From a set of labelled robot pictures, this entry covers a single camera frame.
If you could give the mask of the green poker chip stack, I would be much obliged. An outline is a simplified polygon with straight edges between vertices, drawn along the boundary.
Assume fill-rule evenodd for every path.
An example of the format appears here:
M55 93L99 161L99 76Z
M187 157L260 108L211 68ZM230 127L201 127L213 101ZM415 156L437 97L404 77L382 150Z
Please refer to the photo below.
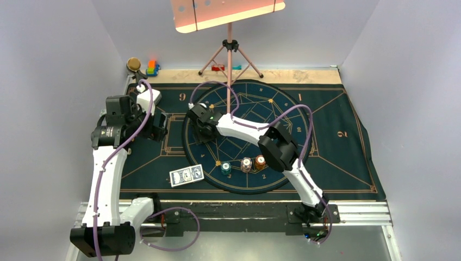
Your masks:
M231 173L231 171L232 171L232 166L229 162L226 161L221 164L221 173L223 175L227 176Z

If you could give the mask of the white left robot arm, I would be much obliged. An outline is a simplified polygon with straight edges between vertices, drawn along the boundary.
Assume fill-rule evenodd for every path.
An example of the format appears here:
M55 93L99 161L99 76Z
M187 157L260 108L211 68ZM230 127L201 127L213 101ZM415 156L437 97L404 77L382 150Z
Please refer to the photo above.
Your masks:
M70 232L71 243L89 258L128 255L133 252L141 224L161 218L158 194L139 194L130 206L119 210L122 171L135 138L162 141L167 134L166 115L155 106L158 90L136 97L109 96L91 133L94 172L82 225Z

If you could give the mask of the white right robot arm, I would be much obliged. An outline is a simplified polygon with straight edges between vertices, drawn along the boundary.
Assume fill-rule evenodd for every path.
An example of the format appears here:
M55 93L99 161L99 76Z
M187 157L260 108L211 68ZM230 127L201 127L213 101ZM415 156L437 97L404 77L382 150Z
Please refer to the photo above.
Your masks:
M233 113L210 112L205 106L188 104L186 116L190 119L194 133L200 143L206 143L219 136L237 138L259 147L267 166L282 173L296 189L303 209L298 217L306 223L330 218L331 210L323 191L315 184L303 163L313 125L310 123L302 150L280 120L294 110L305 109L309 120L313 119L307 105L298 104L286 110L271 123L263 124L235 117Z

